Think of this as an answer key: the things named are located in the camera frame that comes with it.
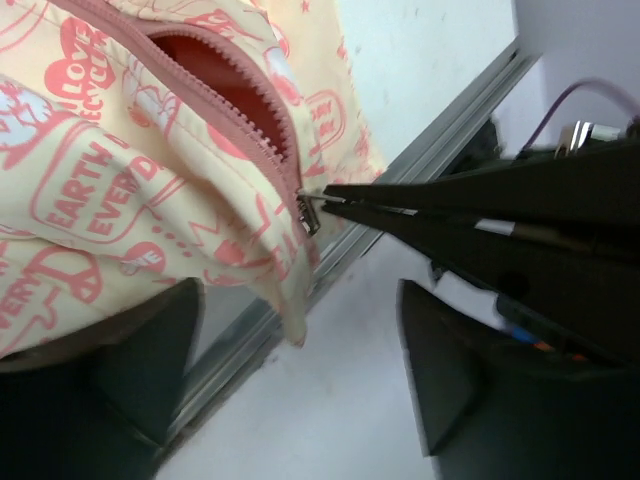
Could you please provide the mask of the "pink and cream printed jacket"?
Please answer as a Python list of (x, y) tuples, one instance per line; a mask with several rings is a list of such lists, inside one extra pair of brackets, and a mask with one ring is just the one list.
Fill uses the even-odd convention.
[(385, 169), (333, 1), (1, 5), (1, 353), (93, 346), (193, 278), (305, 340), (299, 190)]

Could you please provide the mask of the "silver zipper slider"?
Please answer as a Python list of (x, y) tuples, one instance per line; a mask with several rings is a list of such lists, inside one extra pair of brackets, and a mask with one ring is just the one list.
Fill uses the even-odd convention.
[(319, 214), (314, 206), (315, 202), (344, 203), (343, 198), (325, 195), (324, 193), (312, 193), (299, 190), (296, 197), (299, 211), (299, 221), (308, 236), (313, 237), (321, 228)]

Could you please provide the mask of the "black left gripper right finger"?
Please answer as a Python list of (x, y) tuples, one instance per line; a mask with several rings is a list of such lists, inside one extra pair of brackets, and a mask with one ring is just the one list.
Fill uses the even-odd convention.
[(399, 324), (423, 451), (443, 479), (635, 479), (639, 375), (570, 360), (411, 280)]

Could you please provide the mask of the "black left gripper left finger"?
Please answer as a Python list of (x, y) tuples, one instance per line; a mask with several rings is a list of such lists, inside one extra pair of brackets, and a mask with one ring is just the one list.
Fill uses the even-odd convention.
[(4, 479), (151, 479), (186, 386), (203, 292), (184, 280), (55, 364), (1, 362)]

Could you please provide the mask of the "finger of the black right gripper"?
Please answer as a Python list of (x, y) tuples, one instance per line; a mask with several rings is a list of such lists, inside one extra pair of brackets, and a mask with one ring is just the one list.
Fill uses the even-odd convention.
[(348, 203), (597, 225), (639, 223), (639, 144), (450, 175), (424, 184), (331, 185)]
[(639, 232), (558, 225), (513, 236), (479, 229), (474, 215), (327, 203), (324, 211), (390, 234), (522, 310), (527, 327), (614, 363), (639, 362)]

